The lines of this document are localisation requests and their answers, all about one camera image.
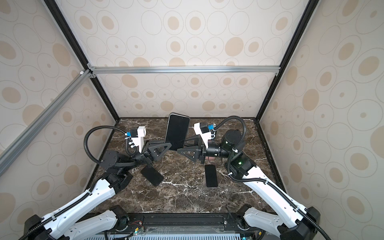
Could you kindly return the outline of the black phone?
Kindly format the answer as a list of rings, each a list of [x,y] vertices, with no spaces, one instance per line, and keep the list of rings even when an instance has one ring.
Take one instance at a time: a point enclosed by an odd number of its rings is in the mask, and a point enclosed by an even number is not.
[[[178,113],[170,113],[165,136],[165,143],[171,143],[171,151],[184,147],[190,126],[190,117]]]
[[[164,180],[164,176],[153,167],[144,167],[141,170],[141,174],[155,187],[157,187]]]

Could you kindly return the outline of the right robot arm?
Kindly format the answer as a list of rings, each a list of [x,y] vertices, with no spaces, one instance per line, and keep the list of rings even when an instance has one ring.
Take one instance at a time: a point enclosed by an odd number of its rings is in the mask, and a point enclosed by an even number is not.
[[[230,218],[242,231],[257,228],[279,237],[281,240],[312,240],[319,233],[320,212],[314,207],[306,208],[289,197],[271,181],[256,163],[245,153],[237,153],[232,158],[230,152],[241,139],[239,130],[228,130],[220,143],[203,141],[200,135],[187,140],[183,148],[177,150],[193,162],[203,163],[207,157],[226,158],[229,177],[243,183],[258,194],[273,210],[266,213],[251,205],[243,205]]]

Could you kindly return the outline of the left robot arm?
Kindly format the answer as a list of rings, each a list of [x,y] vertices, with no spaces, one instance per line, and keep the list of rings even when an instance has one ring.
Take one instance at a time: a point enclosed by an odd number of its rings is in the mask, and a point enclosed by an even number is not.
[[[105,173],[78,197],[46,214],[33,215],[26,220],[23,240],[84,240],[100,232],[116,229],[125,230],[129,224],[128,214],[121,207],[113,207],[95,217],[83,219],[92,209],[112,198],[131,182],[131,170],[144,166],[156,186],[163,176],[153,162],[160,160],[171,148],[171,143],[147,142],[141,152],[121,154],[107,151],[99,165]]]

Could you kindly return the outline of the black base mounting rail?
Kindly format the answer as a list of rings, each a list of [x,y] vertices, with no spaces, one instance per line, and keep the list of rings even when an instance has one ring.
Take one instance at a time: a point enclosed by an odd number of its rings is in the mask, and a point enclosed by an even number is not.
[[[130,232],[135,228],[149,227],[223,227],[226,231],[266,231],[282,240],[312,240],[317,230],[311,224],[312,217],[294,219],[292,224],[284,223],[277,215],[256,210],[248,205],[237,213],[227,214],[127,214],[115,207],[102,214],[81,222],[68,223],[54,220],[51,237],[59,240],[68,238],[80,240],[102,231]]]

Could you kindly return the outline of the horizontal aluminium rail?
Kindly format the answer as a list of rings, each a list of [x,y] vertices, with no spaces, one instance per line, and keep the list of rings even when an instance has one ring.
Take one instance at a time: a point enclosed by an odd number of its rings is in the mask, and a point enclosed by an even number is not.
[[[278,73],[279,66],[93,67],[95,74]]]

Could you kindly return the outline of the diagonal aluminium rail left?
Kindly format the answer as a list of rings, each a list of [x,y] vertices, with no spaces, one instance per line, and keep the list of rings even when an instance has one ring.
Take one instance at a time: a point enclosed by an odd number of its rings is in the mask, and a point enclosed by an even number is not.
[[[90,74],[90,70],[83,70],[1,154],[1,175],[9,169],[32,140],[83,84],[84,80],[90,77]]]

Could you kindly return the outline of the black frame post left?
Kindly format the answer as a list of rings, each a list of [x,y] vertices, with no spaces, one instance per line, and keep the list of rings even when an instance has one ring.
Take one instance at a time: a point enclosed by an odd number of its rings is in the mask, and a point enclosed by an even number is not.
[[[53,16],[55,22],[57,23],[59,29],[63,33],[64,37],[66,38],[67,42],[69,43],[72,51],[75,53],[75,56],[80,61],[81,66],[85,70],[89,70],[92,74],[90,77],[91,82],[93,83],[94,87],[96,88],[98,94],[100,95],[101,99],[103,100],[104,104],[106,105],[108,111],[112,115],[113,119],[117,123],[120,120],[120,117],[115,110],[115,108],[112,105],[112,102],[110,101],[109,97],[106,94],[105,89],[103,88],[101,82],[99,81],[96,74],[94,74],[93,70],[91,70],[91,65],[80,46],[79,42],[77,41],[73,31],[71,30],[69,24],[65,20],[64,15],[62,14],[61,10],[59,9],[59,5],[56,3],[56,1],[51,0],[44,0],[43,1],[45,5],[47,6],[49,12]]]

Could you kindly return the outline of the black frame post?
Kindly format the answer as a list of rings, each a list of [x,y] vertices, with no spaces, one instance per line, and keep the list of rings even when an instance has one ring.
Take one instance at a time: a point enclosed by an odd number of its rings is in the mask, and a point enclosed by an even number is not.
[[[101,99],[103,100],[104,104],[106,105],[108,111],[112,115],[113,119],[117,123],[120,120],[120,117],[115,110],[115,108],[112,105],[112,102],[110,101],[109,97],[106,94],[105,89],[103,88],[101,82],[99,81],[96,74],[94,74],[93,70],[91,70],[91,65],[80,46],[79,42],[77,41],[73,31],[71,30],[69,24],[65,20],[64,15],[62,14],[61,10],[59,9],[59,5],[56,3],[56,1],[51,0],[44,0],[43,1],[45,5],[47,6],[49,12],[53,16],[55,22],[57,23],[59,29],[63,33],[64,37],[66,38],[67,42],[69,43],[72,51],[75,53],[75,56],[80,61],[81,66],[85,70],[89,70],[92,74],[90,77],[91,82],[93,83],[94,87],[96,88],[98,94],[100,95]]]
[[[260,107],[260,110],[256,116],[256,123],[259,123],[261,121],[261,118],[264,114],[264,112],[267,109],[267,106],[270,103],[270,100],[272,99],[272,96],[277,89],[277,86],[279,85],[279,82],[281,78],[283,77],[284,72],[286,71],[288,64],[290,63],[292,56],[311,20],[311,17],[313,16],[314,12],[316,11],[317,6],[319,5],[319,0],[310,0],[308,1],[308,4],[303,12],[302,17],[300,18],[300,21],[298,23],[298,26],[293,34],[293,37],[288,45],[288,48],[283,56],[282,62],[280,64],[280,70],[279,73],[276,74],[276,76],[273,78],[273,81],[267,91],[267,94],[262,102],[262,105]]]

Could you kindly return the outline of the black frame post right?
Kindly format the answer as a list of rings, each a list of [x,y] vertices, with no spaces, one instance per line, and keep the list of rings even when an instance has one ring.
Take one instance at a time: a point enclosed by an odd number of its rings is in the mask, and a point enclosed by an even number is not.
[[[276,74],[276,76],[273,78],[273,81],[267,91],[267,94],[262,102],[262,105],[260,107],[260,110],[256,116],[256,123],[259,123],[261,121],[261,118],[264,114],[264,112],[267,109],[267,106],[270,103],[270,100],[272,99],[272,96],[277,89],[277,86],[279,85],[279,82],[281,78],[283,77],[284,72],[286,71],[288,64],[290,63],[292,56],[311,20],[311,17],[313,16],[314,12],[316,11],[317,6],[319,5],[319,0],[310,0],[308,1],[308,4],[303,12],[302,17],[300,18],[300,21],[298,23],[298,26],[293,34],[293,37],[288,45],[288,48],[283,56],[282,62],[280,64],[280,70],[279,73]]]

